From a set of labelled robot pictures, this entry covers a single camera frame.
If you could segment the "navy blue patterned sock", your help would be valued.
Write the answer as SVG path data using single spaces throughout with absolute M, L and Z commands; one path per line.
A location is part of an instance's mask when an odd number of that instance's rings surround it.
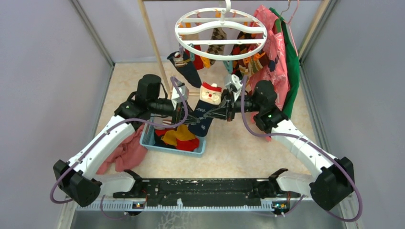
M 212 104 L 199 99 L 192 113 L 198 118 L 199 123 L 189 124 L 188 128 L 190 132 L 195 136 L 205 137 L 208 134 L 209 128 L 213 121 L 212 117 L 206 117 L 205 114 L 214 108 L 218 108 L 218 106 L 218 104 Z

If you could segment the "red santa sock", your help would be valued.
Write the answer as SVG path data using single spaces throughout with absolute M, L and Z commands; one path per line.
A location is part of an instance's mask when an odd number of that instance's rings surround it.
M 204 68 L 204 64 L 203 64 L 203 62 L 201 60 L 201 57 L 199 55 L 196 55 L 194 53 L 190 53 L 188 50 L 185 50 L 185 52 L 188 54 L 190 60 L 193 57 L 192 63 L 193 63 L 196 70 L 201 70 L 201 69 Z

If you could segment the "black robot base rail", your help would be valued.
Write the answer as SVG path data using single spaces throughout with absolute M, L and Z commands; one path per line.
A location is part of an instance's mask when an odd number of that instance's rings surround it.
M 115 191 L 114 198 L 144 199 L 148 207 L 260 208 L 271 198 L 299 198 L 282 191 L 267 178 L 142 178 L 126 170 L 135 180 L 128 191 Z

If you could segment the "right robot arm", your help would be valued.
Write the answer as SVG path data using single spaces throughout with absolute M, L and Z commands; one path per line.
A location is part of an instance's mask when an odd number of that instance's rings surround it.
M 203 120 L 222 119 L 232 121 L 240 113 L 247 124 L 246 114 L 254 112 L 257 137 L 270 137 L 281 143 L 309 171 L 308 174 L 280 169 L 271 178 L 269 191 L 275 197 L 291 191 L 312 198 L 323 210 L 329 211 L 355 194 L 359 204 L 361 194 L 355 184 L 354 167 L 350 159 L 327 153 L 308 139 L 291 119 L 276 105 L 277 94 L 271 81 L 259 81 L 251 95 L 245 93 L 246 83 L 236 81 L 227 89 L 216 84 L 203 83 L 200 88 L 200 109 Z

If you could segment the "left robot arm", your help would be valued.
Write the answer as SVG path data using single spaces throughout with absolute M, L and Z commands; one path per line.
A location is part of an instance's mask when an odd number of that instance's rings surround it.
M 56 182 L 49 197 L 55 204 L 76 202 L 81 207 L 92 204 L 102 196 L 127 193 L 136 198 L 142 194 L 143 184 L 131 172 L 99 175 L 98 169 L 113 151 L 143 124 L 158 126 L 150 121 L 151 115 L 171 116 L 172 128 L 197 122 L 188 108 L 189 95 L 185 83 L 171 77 L 171 98 L 160 97 L 161 78 L 144 75 L 136 91 L 119 105 L 103 130 L 87 146 L 67 161 L 58 160 L 53 166 Z

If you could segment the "mustard yellow ribbed sock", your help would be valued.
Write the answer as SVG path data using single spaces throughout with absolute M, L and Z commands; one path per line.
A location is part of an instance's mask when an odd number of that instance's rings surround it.
M 177 146 L 177 141 L 185 142 L 194 140 L 195 138 L 195 134 L 189 131 L 187 125 L 180 125 L 175 130 L 167 131 L 161 139 L 168 145 Z

